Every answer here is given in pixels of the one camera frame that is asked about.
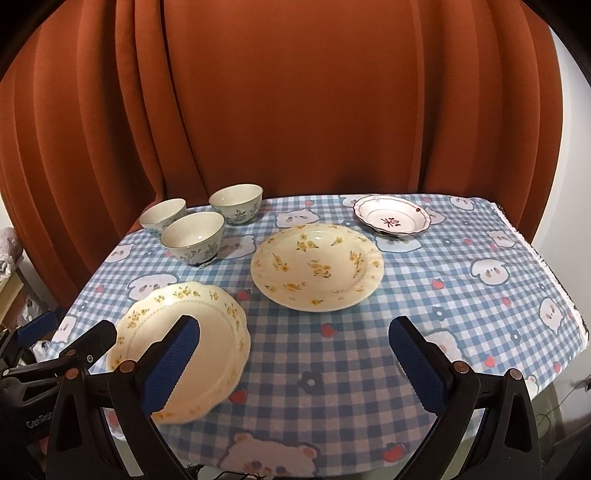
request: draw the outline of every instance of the blue textured pad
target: blue textured pad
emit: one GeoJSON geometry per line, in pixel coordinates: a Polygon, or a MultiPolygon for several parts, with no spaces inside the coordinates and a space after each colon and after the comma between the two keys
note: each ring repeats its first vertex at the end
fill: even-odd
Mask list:
{"type": "Polygon", "coordinates": [[[187,322],[146,377],[141,399],[144,415],[148,417],[164,408],[198,344],[199,324],[192,320],[187,322]]]}
{"type": "Polygon", "coordinates": [[[388,340],[423,408],[441,415],[447,404],[445,383],[398,319],[390,323],[388,340]]]}
{"type": "Polygon", "coordinates": [[[56,315],[53,312],[45,312],[17,330],[17,345],[19,348],[28,348],[56,327],[56,315]]]}

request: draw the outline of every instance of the gingham pattern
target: gingham pattern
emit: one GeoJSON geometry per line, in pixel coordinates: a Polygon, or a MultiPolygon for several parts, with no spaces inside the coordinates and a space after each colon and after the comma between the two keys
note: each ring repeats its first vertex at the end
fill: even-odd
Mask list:
{"type": "MultiPolygon", "coordinates": [[[[447,330],[475,370],[503,374],[516,367],[538,390],[552,382],[587,342],[575,321],[579,314],[569,307],[565,292],[493,204],[473,199],[474,209],[466,211],[447,196],[404,197],[446,219],[417,236],[421,248],[383,252],[381,286],[357,306],[322,314],[280,307],[254,286],[249,272],[252,255],[188,267],[166,257],[156,239],[139,231],[120,244],[133,244],[130,255],[104,263],[80,293],[68,313],[77,319],[69,342],[101,319],[117,322],[134,303],[128,297],[129,284],[143,275],[171,273],[179,281],[218,285],[243,299],[240,303],[248,317],[252,350],[237,389],[246,391],[248,398],[245,403],[226,400],[199,421],[162,427],[173,451],[183,460],[218,466],[234,435],[250,432],[259,440],[314,447],[315,475],[392,465],[401,454],[408,458],[434,420],[420,406],[388,346],[392,318],[407,315],[424,334],[447,330]],[[502,230],[517,243],[495,249],[485,233],[491,230],[502,230]],[[470,266],[481,258],[505,262],[509,280],[487,286],[472,277],[470,266]],[[434,280],[444,287],[434,288],[434,280]],[[564,314],[557,334],[538,315],[545,297],[552,298],[564,314]],[[444,318],[436,311],[443,311],[444,318]],[[327,323],[336,330],[332,337],[321,334],[327,323]],[[512,339],[514,332],[517,340],[512,339]],[[307,386],[310,379],[316,381],[315,387],[307,386]]],[[[354,221],[352,208],[342,205],[344,200],[339,196],[266,200],[255,221],[228,226],[225,237],[253,235],[258,245],[279,231],[277,212],[307,209],[321,222],[347,225],[375,240],[374,233],[354,221]]],[[[52,344],[50,356],[62,348],[63,343],[52,344]]],[[[103,358],[94,371],[104,370],[103,358]]],[[[478,421],[475,416],[468,435],[474,435],[478,421]]]]}

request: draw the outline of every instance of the small white dish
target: small white dish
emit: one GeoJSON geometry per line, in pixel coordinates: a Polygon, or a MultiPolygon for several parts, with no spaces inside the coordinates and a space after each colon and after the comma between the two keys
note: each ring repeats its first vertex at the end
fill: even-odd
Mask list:
{"type": "Polygon", "coordinates": [[[216,212],[191,213],[173,222],[160,242],[174,258],[188,265],[199,265],[217,255],[225,222],[216,212]]]}
{"type": "Polygon", "coordinates": [[[416,203],[392,195],[369,195],[353,205],[355,216],[381,233],[414,235],[431,225],[431,217],[416,203]]]}
{"type": "Polygon", "coordinates": [[[279,305],[332,312],[369,297],[382,281],[384,260],[360,233],[312,223],[282,230],[259,245],[251,274],[257,288],[279,305]]]}
{"type": "Polygon", "coordinates": [[[218,190],[209,197],[209,204],[221,213],[227,222],[241,225],[247,223],[261,206],[262,187],[252,183],[233,185],[218,190]]]}
{"type": "Polygon", "coordinates": [[[187,215],[187,202],[170,199],[151,206],[139,216],[138,222],[152,236],[160,238],[174,221],[187,215]]]}
{"type": "Polygon", "coordinates": [[[199,344],[164,408],[152,413],[156,423],[194,421],[223,402],[236,388],[251,348],[241,306],[219,287],[185,282],[154,290],[129,309],[117,324],[107,369],[139,360],[182,315],[199,322],[199,344]]]}

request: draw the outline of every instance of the dish with red chinese character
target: dish with red chinese character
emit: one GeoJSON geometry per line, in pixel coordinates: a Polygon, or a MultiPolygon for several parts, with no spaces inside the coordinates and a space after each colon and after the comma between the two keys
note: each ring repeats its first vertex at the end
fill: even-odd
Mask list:
{"type": "Polygon", "coordinates": [[[355,202],[353,211],[379,233],[414,235],[431,225],[431,217],[422,207],[393,195],[368,195],[355,202]]]}

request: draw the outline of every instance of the copper rivet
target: copper rivet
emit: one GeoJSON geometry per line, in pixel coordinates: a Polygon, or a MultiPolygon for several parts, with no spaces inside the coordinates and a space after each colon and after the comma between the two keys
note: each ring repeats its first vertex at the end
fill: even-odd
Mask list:
{"type": "Polygon", "coordinates": [[[119,370],[121,370],[124,374],[128,374],[135,368],[135,362],[133,360],[126,360],[119,366],[119,370]]]}
{"type": "Polygon", "coordinates": [[[466,362],[457,361],[453,363],[453,368],[459,374],[467,374],[470,371],[470,366],[466,362]]]}
{"type": "Polygon", "coordinates": [[[511,370],[509,370],[509,375],[514,380],[521,380],[523,378],[523,375],[521,375],[521,372],[519,370],[517,370],[516,368],[512,368],[511,370]]]}
{"type": "Polygon", "coordinates": [[[74,380],[78,376],[78,369],[77,368],[70,368],[66,372],[66,378],[68,380],[74,380]]]}

